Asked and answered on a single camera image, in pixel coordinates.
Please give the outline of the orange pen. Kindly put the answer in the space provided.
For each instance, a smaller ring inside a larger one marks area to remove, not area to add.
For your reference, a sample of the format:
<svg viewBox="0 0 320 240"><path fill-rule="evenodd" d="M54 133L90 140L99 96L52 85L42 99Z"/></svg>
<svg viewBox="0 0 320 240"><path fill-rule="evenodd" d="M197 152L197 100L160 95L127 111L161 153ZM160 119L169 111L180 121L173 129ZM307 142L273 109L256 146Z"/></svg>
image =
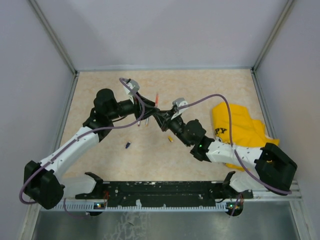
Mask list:
<svg viewBox="0 0 320 240"><path fill-rule="evenodd" d="M155 107L156 108L158 107L158 104L159 104L159 93L157 92L156 96L155 96Z"/></svg>

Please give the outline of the blue pen cap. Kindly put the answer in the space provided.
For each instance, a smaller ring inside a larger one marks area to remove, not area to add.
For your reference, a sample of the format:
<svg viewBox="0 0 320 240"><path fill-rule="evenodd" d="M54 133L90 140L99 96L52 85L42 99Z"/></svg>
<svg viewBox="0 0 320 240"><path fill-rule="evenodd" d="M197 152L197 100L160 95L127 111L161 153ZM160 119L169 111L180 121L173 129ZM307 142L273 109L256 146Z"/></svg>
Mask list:
<svg viewBox="0 0 320 240"><path fill-rule="evenodd" d="M127 142L126 145L125 145L125 149L128 149L131 145L131 142Z"/></svg>

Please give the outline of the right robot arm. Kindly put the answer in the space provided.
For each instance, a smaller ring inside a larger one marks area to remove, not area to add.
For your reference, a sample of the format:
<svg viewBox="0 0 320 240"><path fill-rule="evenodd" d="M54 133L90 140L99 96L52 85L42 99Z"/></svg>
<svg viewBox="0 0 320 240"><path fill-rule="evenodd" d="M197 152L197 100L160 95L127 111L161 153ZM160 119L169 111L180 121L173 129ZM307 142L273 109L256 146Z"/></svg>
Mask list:
<svg viewBox="0 0 320 240"><path fill-rule="evenodd" d="M229 198L239 193L265 187L269 191L287 196L292 193L291 185L297 171L297 164L273 143L263 147L245 147L223 143L206 136L206 130L198 119L184 123L180 115L171 110L159 110L154 118L160 129L170 130L199 161L210 163L239 164L244 171L232 173L223 185L223 192Z"/></svg>

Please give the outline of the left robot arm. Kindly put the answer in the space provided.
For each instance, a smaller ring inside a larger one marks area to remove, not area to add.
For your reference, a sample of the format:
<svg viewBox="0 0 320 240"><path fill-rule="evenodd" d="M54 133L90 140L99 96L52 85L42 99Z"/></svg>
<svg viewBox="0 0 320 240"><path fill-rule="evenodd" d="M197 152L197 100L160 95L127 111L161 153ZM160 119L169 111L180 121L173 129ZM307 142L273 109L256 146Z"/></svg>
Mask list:
<svg viewBox="0 0 320 240"><path fill-rule="evenodd" d="M128 115L142 120L156 111L156 103L142 97L139 93L130 95L129 100L116 101L111 89L97 92L89 118L78 132L50 156L40 162L31 160L24 168L23 186L19 192L22 203L23 194L33 203L49 210L64 198L101 197L104 192L103 180L87 172L81 177L63 179L65 172L90 148L101 142L112 129L114 122Z"/></svg>

